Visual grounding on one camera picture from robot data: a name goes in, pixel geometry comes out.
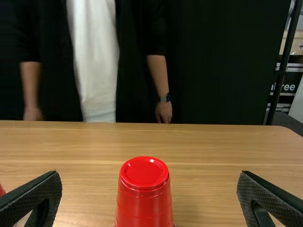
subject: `upside-down cup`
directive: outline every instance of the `upside-down cup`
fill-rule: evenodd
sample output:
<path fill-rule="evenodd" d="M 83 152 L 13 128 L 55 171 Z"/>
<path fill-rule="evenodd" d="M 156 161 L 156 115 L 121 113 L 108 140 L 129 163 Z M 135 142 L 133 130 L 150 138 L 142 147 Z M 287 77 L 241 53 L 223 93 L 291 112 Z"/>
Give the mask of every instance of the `upside-down cup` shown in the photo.
<path fill-rule="evenodd" d="M 115 227 L 174 227 L 169 170 L 154 157 L 121 167 Z"/>
<path fill-rule="evenodd" d="M 1 197 L 2 195 L 5 195 L 5 191 L 4 191 L 4 189 L 2 188 L 2 186 L 1 186 L 1 184 L 0 184 L 0 197 Z"/>

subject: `wooden table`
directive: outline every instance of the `wooden table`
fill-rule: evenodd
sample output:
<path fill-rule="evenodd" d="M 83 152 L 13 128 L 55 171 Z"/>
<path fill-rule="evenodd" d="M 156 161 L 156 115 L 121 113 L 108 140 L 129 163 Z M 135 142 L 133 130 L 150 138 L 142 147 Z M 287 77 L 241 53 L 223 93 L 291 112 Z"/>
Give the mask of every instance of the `wooden table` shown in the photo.
<path fill-rule="evenodd" d="M 303 198 L 303 138 L 282 127 L 0 122 L 0 181 L 10 191 L 57 170 L 54 227 L 112 227 L 121 165 L 155 156 L 169 167 L 178 227 L 243 227 L 236 195 L 249 170 Z"/>

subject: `red cup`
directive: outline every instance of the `red cup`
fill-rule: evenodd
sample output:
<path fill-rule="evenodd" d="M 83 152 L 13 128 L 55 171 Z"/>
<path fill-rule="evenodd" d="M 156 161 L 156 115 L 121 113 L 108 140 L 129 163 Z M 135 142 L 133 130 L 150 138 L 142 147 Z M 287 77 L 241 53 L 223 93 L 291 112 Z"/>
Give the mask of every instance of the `red cup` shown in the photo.
<path fill-rule="evenodd" d="M 121 167 L 115 227 L 174 227 L 169 170 L 154 157 Z"/>
<path fill-rule="evenodd" d="M 2 188 L 2 186 L 1 186 L 1 184 L 0 184 L 0 197 L 1 197 L 2 195 L 5 195 L 5 191 L 4 191 L 4 189 Z"/>

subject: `black background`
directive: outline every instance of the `black background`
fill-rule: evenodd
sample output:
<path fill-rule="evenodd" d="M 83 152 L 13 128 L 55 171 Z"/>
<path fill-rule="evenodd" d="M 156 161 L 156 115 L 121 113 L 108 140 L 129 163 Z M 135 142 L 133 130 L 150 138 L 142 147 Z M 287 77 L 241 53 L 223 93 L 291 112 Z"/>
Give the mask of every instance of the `black background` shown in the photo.
<path fill-rule="evenodd" d="M 0 120 L 21 120 L 22 88 L 18 64 L 14 61 L 10 0 L 0 0 Z"/>
<path fill-rule="evenodd" d="M 22 119 L 9 2 L 0 0 L 0 119 Z M 168 0 L 174 122 L 263 123 L 289 4 Z"/>

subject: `black cardigan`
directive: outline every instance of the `black cardigan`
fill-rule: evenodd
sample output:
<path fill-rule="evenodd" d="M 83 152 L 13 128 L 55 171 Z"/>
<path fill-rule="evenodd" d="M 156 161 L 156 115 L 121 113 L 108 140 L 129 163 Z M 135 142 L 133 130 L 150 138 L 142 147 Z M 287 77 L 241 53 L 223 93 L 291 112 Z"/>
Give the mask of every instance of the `black cardigan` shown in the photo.
<path fill-rule="evenodd" d="M 65 0 L 13 0 L 13 7 L 18 60 L 42 63 L 40 105 L 46 120 L 82 121 Z M 117 122 L 154 119 L 156 93 L 145 56 L 166 53 L 164 9 L 163 0 L 116 0 Z"/>

